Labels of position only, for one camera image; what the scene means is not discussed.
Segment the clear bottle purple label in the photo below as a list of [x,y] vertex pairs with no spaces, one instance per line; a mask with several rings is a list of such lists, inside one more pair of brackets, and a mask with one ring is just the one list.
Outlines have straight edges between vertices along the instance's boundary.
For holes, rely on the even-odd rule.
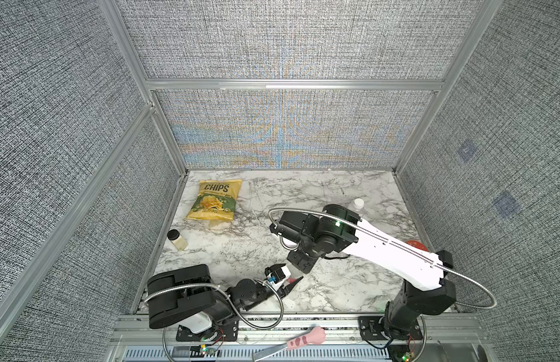
[[355,198],[349,204],[349,209],[357,214],[361,214],[364,210],[364,200],[362,198]]

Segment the white bottle cap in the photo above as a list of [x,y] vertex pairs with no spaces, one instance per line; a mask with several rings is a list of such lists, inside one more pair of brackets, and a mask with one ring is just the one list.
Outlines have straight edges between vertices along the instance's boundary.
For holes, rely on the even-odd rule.
[[364,200],[361,198],[356,198],[353,204],[356,209],[361,210],[364,207]]

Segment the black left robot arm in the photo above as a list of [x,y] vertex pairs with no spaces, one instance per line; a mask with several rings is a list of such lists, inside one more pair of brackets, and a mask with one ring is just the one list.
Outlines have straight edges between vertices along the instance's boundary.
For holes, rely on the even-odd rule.
[[303,280],[292,276],[286,264],[265,268],[261,281],[245,278],[233,287],[224,288],[213,282],[206,264],[167,271],[147,282],[149,328],[159,330],[180,324],[194,335],[224,327],[242,319],[269,299],[282,300]]

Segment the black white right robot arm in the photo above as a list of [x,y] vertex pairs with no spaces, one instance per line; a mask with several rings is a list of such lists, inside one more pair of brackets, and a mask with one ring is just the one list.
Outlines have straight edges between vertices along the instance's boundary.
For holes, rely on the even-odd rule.
[[446,279],[453,266],[450,253],[430,253],[399,241],[340,205],[326,205],[318,214],[283,211],[279,220],[272,220],[269,230],[292,243],[288,261],[304,274],[328,254],[345,253],[401,277],[401,289],[387,303],[380,322],[389,339],[408,339],[417,318],[441,315],[457,300],[454,283]]

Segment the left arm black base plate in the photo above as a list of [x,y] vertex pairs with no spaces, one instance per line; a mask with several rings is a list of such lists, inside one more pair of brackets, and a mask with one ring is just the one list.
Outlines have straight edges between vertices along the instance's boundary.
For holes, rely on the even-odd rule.
[[223,325],[214,324],[206,331],[192,333],[189,328],[179,325],[177,329],[177,342],[201,342],[201,344],[214,344],[217,341],[236,342],[239,333],[239,321],[232,321]]

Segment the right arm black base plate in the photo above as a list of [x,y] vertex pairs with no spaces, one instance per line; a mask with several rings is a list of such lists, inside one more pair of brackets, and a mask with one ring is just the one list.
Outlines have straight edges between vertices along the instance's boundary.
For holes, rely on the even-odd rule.
[[418,320],[411,323],[408,331],[400,331],[395,328],[386,329],[382,315],[358,317],[358,328],[362,339],[369,342],[387,341],[408,341],[410,338],[420,341],[423,339],[423,330]]

